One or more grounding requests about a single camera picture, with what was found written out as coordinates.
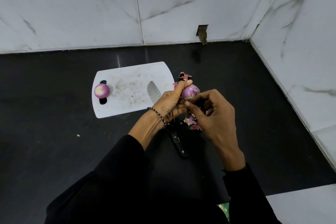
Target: left hand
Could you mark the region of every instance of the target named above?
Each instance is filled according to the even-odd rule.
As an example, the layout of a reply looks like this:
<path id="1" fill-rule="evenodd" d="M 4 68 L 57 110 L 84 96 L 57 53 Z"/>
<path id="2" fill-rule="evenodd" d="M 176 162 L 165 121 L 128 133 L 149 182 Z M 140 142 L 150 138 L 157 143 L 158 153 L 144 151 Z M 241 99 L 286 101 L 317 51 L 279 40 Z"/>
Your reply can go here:
<path id="1" fill-rule="evenodd" d="M 184 99 L 181 97 L 181 93 L 185 87 L 192 83 L 192 80 L 180 81 L 174 90 L 165 91 L 161 98 L 153 105 L 153 108 L 159 112 L 165 122 L 168 123 L 180 114 L 188 111 L 183 103 Z"/>

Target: black knife handle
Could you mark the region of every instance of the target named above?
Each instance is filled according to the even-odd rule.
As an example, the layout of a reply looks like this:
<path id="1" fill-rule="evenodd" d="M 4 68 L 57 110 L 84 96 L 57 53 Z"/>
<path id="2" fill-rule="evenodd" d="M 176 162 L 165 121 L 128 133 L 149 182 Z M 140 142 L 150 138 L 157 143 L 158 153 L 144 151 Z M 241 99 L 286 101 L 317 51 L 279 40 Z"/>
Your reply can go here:
<path id="1" fill-rule="evenodd" d="M 187 154 L 187 151 L 185 150 L 184 146 L 182 145 L 182 142 L 179 138 L 179 136 L 177 135 L 175 129 L 174 129 L 174 125 L 172 123 L 170 123 L 169 125 L 167 125 L 167 131 L 169 134 L 169 137 L 171 139 L 171 141 L 174 144 L 175 149 L 177 150 L 180 158 L 186 159 L 189 157 L 189 155 Z"/>

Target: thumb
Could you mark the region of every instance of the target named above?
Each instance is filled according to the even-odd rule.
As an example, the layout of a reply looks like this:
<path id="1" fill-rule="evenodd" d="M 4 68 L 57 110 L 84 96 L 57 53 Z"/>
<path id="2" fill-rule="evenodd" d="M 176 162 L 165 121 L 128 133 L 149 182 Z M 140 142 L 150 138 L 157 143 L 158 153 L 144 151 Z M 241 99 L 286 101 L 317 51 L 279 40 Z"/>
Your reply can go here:
<path id="1" fill-rule="evenodd" d="M 206 116 L 204 115 L 204 113 L 202 112 L 202 110 L 201 110 L 198 106 L 192 104 L 191 102 L 189 102 L 189 101 L 185 101 L 185 102 L 184 102 L 184 105 L 185 105 L 189 110 L 192 111 L 192 113 L 196 116 L 197 120 L 200 121 L 201 119 L 204 119 L 204 118 L 206 117 Z"/>

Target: beaded bracelet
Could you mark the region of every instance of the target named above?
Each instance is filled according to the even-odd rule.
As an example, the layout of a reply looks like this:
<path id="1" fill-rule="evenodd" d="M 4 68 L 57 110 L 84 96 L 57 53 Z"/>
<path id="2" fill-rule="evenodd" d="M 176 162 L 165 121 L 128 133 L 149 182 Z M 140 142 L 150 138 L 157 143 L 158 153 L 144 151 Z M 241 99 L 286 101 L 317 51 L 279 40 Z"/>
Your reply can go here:
<path id="1" fill-rule="evenodd" d="M 161 114 L 159 114 L 159 112 L 158 112 L 157 110 L 155 110 L 153 107 L 147 107 L 147 110 L 146 110 L 146 111 L 148 111 L 149 109 L 152 109 L 154 112 L 157 113 L 158 116 L 160 116 L 160 118 L 161 118 L 163 124 L 165 125 L 163 128 L 166 128 L 166 127 L 167 127 L 167 124 L 166 124 L 166 122 L 163 120 Z"/>

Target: white cutting board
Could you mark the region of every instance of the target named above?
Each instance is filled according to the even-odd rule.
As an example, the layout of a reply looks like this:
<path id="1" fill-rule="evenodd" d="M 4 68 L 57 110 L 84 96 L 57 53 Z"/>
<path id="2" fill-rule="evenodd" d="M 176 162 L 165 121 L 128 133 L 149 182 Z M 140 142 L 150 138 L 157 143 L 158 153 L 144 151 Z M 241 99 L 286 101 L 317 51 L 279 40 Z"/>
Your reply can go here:
<path id="1" fill-rule="evenodd" d="M 106 80 L 110 88 L 107 103 L 102 105 L 94 89 Z M 174 90 L 173 76 L 164 62 L 98 71 L 92 85 L 92 105 L 97 118 L 134 112 L 153 106 L 147 86 L 153 81 L 160 93 Z"/>

